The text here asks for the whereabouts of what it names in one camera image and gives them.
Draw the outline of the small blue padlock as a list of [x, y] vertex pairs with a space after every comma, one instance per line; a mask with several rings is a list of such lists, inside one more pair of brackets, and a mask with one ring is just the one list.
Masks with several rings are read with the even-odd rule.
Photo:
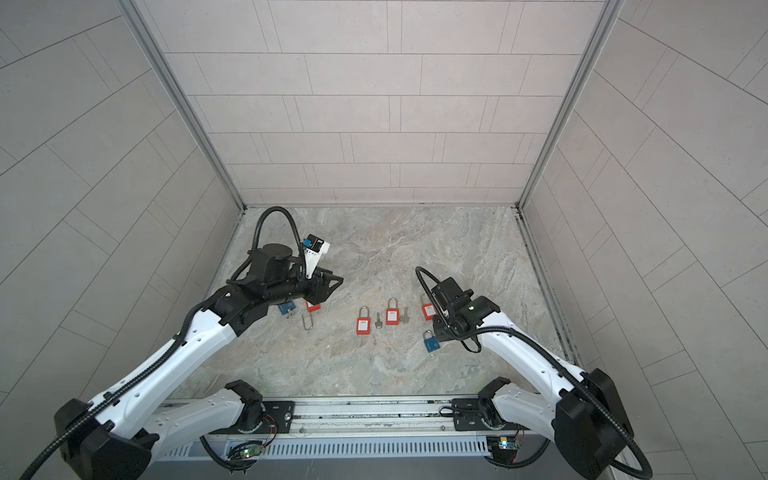
[[426, 330], [423, 335], [423, 344], [429, 354], [440, 349], [440, 342], [431, 330]]

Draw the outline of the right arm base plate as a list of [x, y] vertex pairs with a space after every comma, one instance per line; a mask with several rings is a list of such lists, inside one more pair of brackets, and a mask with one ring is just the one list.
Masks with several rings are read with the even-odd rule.
[[493, 424], [483, 416], [478, 398], [454, 398], [449, 406], [440, 409], [440, 415], [449, 418], [454, 429], [459, 432], [511, 431], [514, 433], [518, 429], [525, 429], [522, 425], [505, 421]]

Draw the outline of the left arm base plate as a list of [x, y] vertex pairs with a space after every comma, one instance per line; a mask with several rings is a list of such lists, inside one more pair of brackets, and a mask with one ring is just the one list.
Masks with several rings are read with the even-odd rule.
[[247, 404], [234, 424], [212, 431], [214, 435], [287, 434], [296, 404], [293, 401], [262, 401]]

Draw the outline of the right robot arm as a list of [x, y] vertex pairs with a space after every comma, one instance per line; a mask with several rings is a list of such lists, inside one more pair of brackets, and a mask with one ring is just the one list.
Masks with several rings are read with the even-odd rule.
[[[609, 467], [636, 479], [652, 478], [650, 461], [635, 441], [616, 386], [605, 372], [599, 368], [587, 372], [555, 356], [497, 304], [462, 289], [453, 278], [440, 280], [421, 266], [415, 274], [435, 310], [435, 341], [472, 341], [477, 352], [489, 349], [534, 388], [527, 391], [498, 377], [478, 393], [476, 407], [452, 404], [440, 409], [442, 417], [478, 418], [491, 430], [515, 424], [520, 431], [533, 431], [543, 439], [534, 453], [520, 460], [521, 440], [497, 437], [488, 463], [507, 470], [525, 468], [554, 444], [585, 479], [596, 479]], [[435, 285], [428, 287], [429, 281]]]

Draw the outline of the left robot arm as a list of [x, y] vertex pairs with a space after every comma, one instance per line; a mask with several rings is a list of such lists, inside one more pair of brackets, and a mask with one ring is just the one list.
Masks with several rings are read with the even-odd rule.
[[300, 236], [290, 212], [266, 209], [257, 220], [246, 260], [225, 285], [186, 314], [180, 331], [126, 377], [84, 402], [72, 399], [54, 416], [57, 436], [22, 473], [32, 478], [59, 452], [81, 479], [137, 479], [181, 421], [154, 411], [198, 366], [264, 318], [273, 305], [325, 302], [343, 279], [320, 267], [328, 243]]

